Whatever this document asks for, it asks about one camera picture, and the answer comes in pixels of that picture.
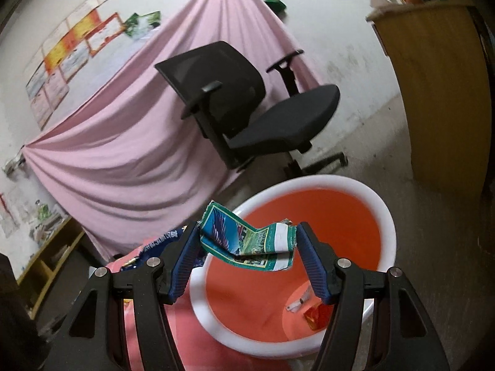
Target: mesh backrest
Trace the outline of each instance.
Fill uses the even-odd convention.
[[[222,87],[211,95],[210,113],[229,138],[248,126],[249,116],[265,97],[257,69],[223,41],[169,58],[156,68],[185,103],[195,98],[202,87],[220,81]]]

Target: chair base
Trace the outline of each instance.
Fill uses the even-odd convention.
[[[349,164],[347,156],[343,152],[338,152],[335,155],[323,158],[316,163],[310,164],[305,168],[301,168],[299,163],[296,160],[293,160],[287,164],[284,168],[284,172],[289,179],[302,176],[311,176],[336,161],[340,162],[340,167],[346,167]]]

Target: chair armrest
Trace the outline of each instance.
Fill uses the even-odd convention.
[[[273,70],[277,70],[280,73],[284,81],[285,87],[287,89],[287,92],[289,93],[289,96],[294,96],[299,93],[298,86],[295,83],[295,75],[291,69],[291,62],[295,56],[298,56],[299,54],[303,54],[303,53],[304,51],[301,49],[294,50],[292,53],[289,53],[288,55],[281,58],[272,66],[268,67],[268,69],[266,70],[267,73],[270,73]]]
[[[184,120],[185,118],[197,112],[200,109],[201,103],[205,103],[207,105],[210,100],[210,95],[215,90],[219,90],[221,87],[222,83],[220,81],[213,81],[212,83],[203,86],[199,95],[186,103],[184,110],[182,110],[181,120]]]

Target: black office chair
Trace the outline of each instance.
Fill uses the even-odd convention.
[[[181,118],[193,115],[227,167],[244,169],[256,156],[296,149],[307,152],[311,139],[337,109],[340,92],[335,85],[299,94],[290,64],[301,53],[296,50],[266,70],[281,74],[290,98],[251,124],[249,117],[264,99],[265,85],[256,68],[230,44],[211,43],[162,61],[155,68],[186,104]],[[315,174],[337,160],[347,166],[347,158],[340,152],[303,169],[292,161],[285,171],[290,178]]]

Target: gray floor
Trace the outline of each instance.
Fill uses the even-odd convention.
[[[346,152],[350,164],[336,173],[367,184],[387,204],[397,231],[396,263],[406,272],[429,312],[451,369],[459,369],[495,321],[493,257],[479,245],[479,241],[487,239],[489,230],[483,217],[486,211],[430,191],[413,180],[407,121],[400,97],[332,148],[332,152],[340,150]],[[257,159],[215,199],[236,207],[253,194],[283,181],[286,160],[286,155]],[[80,269],[80,279],[82,269],[87,272],[87,264],[83,267],[80,259],[74,261]],[[69,282],[71,277],[76,276],[57,282],[51,295],[64,294],[58,285]],[[370,331],[371,320],[363,327],[354,370],[364,368]],[[308,357],[293,364],[295,369],[303,370],[310,369],[311,363],[312,357]]]

